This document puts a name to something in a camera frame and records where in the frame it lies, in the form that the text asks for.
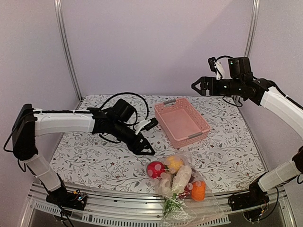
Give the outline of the clear zip top bag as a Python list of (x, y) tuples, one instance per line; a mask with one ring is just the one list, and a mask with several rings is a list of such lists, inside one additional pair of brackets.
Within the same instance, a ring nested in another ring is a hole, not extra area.
[(163, 199), (161, 227), (201, 226), (224, 216), (189, 152), (148, 162), (145, 170), (155, 193)]

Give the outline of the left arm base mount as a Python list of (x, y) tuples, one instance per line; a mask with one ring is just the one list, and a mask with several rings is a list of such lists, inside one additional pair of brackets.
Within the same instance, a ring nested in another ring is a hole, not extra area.
[(69, 192), (66, 188), (61, 187), (53, 192), (48, 192), (46, 202), (66, 207), (74, 210), (84, 210), (87, 203), (87, 194), (76, 190)]

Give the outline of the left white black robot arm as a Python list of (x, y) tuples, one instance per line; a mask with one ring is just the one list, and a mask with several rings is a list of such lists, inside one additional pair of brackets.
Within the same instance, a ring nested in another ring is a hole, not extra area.
[(112, 106), (87, 108), (81, 110), (43, 110), (34, 109), (31, 104), (21, 108), (7, 141), (12, 142), (13, 153), (35, 175), (52, 198), (60, 205), (70, 202), (70, 194), (46, 159), (39, 155), (36, 137), (53, 133), (85, 132), (109, 134), (116, 138), (115, 143), (123, 142), (138, 156), (153, 156), (155, 151), (141, 131), (150, 130), (157, 125), (155, 118), (145, 118), (129, 124), (132, 115), (137, 116), (135, 107), (123, 99)]

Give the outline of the red apple toy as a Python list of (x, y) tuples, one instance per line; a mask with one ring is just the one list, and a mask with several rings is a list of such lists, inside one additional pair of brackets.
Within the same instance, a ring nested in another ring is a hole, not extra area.
[(190, 194), (191, 194), (191, 188), (188, 188), (188, 186), (186, 186), (184, 191), (178, 195), (178, 198), (184, 199), (190, 197)]

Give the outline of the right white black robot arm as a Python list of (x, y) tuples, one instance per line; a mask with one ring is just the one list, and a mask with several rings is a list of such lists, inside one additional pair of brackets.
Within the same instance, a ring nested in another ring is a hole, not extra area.
[[(224, 78), (224, 70), (220, 58), (209, 58), (210, 70), (215, 77), (202, 76), (192, 83), (194, 91), (202, 96), (239, 96), (249, 99), (261, 106), (290, 126), (300, 137), (303, 135), (303, 108), (281, 91), (271, 80), (256, 78), (248, 57), (227, 57), (230, 79)], [(263, 192), (287, 183), (303, 173), (303, 149), (299, 148), (290, 161), (274, 170), (265, 173), (250, 185), (250, 192), (245, 195), (248, 206), (255, 206), (263, 199)]]

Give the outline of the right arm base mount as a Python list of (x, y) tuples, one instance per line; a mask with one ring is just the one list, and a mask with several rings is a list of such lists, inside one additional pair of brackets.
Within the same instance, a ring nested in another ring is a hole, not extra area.
[(268, 210), (270, 199), (266, 192), (254, 190), (239, 193), (236, 192), (228, 198), (228, 205), (232, 211), (242, 210), (244, 218), (249, 222), (259, 222)]

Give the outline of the white radish toy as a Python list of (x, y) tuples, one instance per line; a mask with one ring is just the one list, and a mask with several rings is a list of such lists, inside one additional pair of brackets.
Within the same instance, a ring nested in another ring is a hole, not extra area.
[(178, 211), (181, 209), (181, 205), (178, 201), (178, 196), (171, 189), (171, 180), (161, 179), (157, 186), (157, 193), (162, 196), (165, 200), (163, 206), (163, 214), (168, 215), (169, 213)]

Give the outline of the yellow lemon toy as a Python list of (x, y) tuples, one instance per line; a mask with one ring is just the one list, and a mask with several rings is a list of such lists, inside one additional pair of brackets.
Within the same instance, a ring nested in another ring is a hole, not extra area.
[(179, 156), (169, 156), (165, 159), (164, 165), (170, 173), (175, 174), (184, 165), (184, 162)]

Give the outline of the pink perforated plastic basket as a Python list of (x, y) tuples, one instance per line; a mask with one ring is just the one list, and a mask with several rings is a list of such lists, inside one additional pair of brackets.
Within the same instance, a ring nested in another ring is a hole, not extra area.
[(179, 149), (206, 139), (211, 126), (186, 99), (171, 99), (154, 106), (155, 116), (173, 148)]

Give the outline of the orange tangerine toy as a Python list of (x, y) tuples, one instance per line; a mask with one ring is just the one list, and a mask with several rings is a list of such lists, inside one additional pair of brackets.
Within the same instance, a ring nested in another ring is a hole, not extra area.
[(193, 182), (191, 197), (195, 201), (203, 201), (205, 199), (206, 184), (204, 181)]

